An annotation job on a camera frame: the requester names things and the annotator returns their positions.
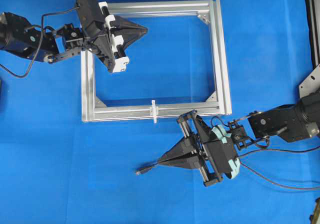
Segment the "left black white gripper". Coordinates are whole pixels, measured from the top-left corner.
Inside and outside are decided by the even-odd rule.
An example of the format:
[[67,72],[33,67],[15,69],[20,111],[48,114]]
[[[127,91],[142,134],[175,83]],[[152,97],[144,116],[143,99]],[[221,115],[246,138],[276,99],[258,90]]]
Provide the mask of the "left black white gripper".
[[104,63],[109,72],[125,71],[130,61],[124,50],[147,34],[148,28],[111,15],[107,2],[75,0],[75,7],[84,33],[84,46]]

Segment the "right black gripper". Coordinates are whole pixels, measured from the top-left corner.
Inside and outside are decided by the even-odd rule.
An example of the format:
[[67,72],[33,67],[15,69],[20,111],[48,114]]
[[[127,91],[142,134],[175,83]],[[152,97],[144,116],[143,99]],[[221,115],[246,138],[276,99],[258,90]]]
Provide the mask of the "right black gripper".
[[162,155],[159,165],[198,169],[205,186],[223,181],[223,175],[234,179],[240,170],[240,159],[231,135],[222,125],[209,127],[196,110],[178,117],[184,138]]

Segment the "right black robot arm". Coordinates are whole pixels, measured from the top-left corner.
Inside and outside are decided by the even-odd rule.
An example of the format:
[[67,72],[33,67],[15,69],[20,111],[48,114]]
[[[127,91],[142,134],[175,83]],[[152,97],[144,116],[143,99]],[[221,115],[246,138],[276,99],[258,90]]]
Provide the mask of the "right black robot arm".
[[164,153],[158,165],[198,169],[205,186],[221,182],[223,177],[234,179],[240,170],[237,151],[254,144],[266,150],[271,136],[290,143],[312,138],[320,132],[320,92],[316,90],[296,104],[281,105],[264,112],[252,112],[248,120],[255,139],[250,138],[238,120],[228,124],[208,126],[192,110],[178,117],[183,138]]

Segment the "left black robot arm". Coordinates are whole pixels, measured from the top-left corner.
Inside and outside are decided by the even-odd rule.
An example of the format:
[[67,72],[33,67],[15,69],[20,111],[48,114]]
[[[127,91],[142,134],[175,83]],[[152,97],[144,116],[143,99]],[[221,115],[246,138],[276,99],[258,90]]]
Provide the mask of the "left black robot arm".
[[26,18],[10,12],[0,16],[2,51],[32,63],[53,64],[89,51],[110,73],[122,72],[130,62],[125,50],[147,34],[144,26],[109,13],[107,2],[76,0],[75,6],[61,12],[76,11],[80,27],[65,24],[59,29],[32,25]]

